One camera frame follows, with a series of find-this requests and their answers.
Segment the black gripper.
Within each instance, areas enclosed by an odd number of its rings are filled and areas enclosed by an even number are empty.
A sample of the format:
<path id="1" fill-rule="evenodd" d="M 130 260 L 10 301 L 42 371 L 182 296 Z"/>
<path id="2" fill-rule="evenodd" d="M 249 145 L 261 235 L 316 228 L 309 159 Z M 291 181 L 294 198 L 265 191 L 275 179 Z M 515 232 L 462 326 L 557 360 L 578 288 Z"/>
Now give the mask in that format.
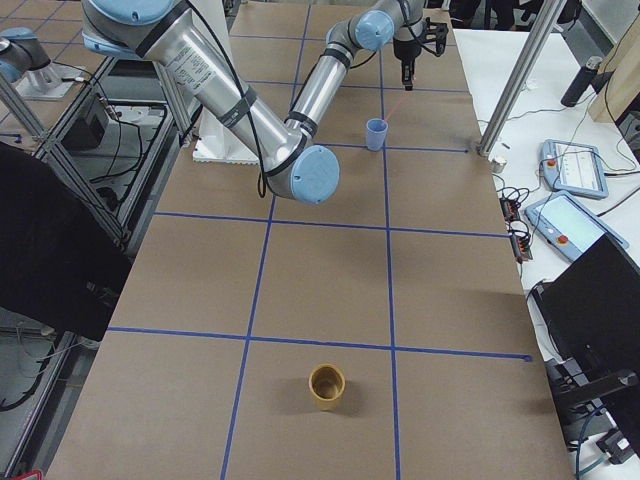
<path id="1" fill-rule="evenodd" d="M 415 60 L 420 55 L 420 42 L 411 29 L 401 29 L 393 38 L 393 52 L 401 62 L 402 84 L 406 91 L 414 88 Z"/>

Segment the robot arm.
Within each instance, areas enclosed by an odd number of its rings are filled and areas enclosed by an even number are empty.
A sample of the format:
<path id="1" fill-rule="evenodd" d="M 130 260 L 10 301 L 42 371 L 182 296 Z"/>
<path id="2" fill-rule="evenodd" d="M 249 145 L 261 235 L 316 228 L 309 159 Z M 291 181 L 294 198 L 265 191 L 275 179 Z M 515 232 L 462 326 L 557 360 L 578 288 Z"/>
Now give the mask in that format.
<path id="1" fill-rule="evenodd" d="M 156 62 L 258 158 L 261 180 L 274 195 L 317 205 L 339 184 L 336 155 L 314 143 L 318 125 L 360 50 L 380 51 L 425 27 L 421 1 L 378 1 L 335 24 L 326 47 L 280 119 L 238 75 L 218 34 L 198 28 L 189 1 L 85 1 L 87 48 Z"/>

